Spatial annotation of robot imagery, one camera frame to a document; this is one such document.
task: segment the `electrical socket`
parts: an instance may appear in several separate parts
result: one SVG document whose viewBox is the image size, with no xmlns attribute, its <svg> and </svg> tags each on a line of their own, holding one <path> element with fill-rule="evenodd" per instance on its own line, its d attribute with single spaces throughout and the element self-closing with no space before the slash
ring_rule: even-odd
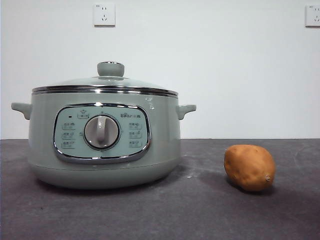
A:
<svg viewBox="0 0 320 240">
<path fill-rule="evenodd" d="M 305 6 L 305 26 L 320 27 L 320 5 Z"/>
<path fill-rule="evenodd" d="M 114 3 L 95 4 L 93 6 L 93 24 L 97 27 L 115 26 L 116 11 Z"/>
</svg>

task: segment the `rotary dial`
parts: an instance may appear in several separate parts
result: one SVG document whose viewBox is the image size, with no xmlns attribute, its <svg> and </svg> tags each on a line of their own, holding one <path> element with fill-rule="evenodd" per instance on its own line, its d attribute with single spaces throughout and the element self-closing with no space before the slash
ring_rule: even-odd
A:
<svg viewBox="0 0 320 240">
<path fill-rule="evenodd" d="M 108 149 L 119 137 L 119 127 L 115 120 L 106 115 L 91 118 L 84 127 L 86 142 L 96 149 Z"/>
</svg>

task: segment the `electric stew pot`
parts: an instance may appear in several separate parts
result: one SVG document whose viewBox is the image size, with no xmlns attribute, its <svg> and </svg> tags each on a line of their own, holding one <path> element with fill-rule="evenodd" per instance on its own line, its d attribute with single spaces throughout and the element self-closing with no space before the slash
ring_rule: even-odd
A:
<svg viewBox="0 0 320 240">
<path fill-rule="evenodd" d="M 99 76 L 32 90 L 31 104 L 11 108 L 30 120 L 28 162 L 42 181 L 108 189 L 168 175 L 181 160 L 180 123 L 196 105 L 178 93 L 123 77 L 106 61 Z"/>
</svg>

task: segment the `pot handle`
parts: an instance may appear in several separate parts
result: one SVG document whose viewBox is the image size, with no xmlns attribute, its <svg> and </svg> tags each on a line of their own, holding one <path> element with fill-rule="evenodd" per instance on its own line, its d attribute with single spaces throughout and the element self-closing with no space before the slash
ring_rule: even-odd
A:
<svg viewBox="0 0 320 240">
<path fill-rule="evenodd" d="M 13 103 L 11 103 L 11 109 L 16 110 L 20 113 L 23 113 L 24 118 L 27 120 L 30 120 L 30 115 L 31 115 L 31 111 L 32 111 L 32 104 L 13 102 Z"/>
<path fill-rule="evenodd" d="M 194 104 L 190 105 L 181 105 L 176 107 L 176 112 L 178 113 L 179 120 L 184 119 L 187 113 L 197 110 L 197 106 Z"/>
</svg>

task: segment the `brand logo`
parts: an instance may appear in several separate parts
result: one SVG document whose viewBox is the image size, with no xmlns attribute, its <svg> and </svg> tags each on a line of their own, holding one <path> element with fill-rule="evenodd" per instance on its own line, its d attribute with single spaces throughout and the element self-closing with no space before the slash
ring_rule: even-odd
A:
<svg viewBox="0 0 320 240">
<path fill-rule="evenodd" d="M 130 114 L 128 114 L 128 113 L 126 113 L 126 112 L 124 112 L 124 113 L 121 113 L 120 114 L 120 116 L 121 116 L 121 118 L 134 118 L 134 119 L 139 119 L 139 118 L 141 118 L 141 115 L 130 115 Z"/>
</svg>

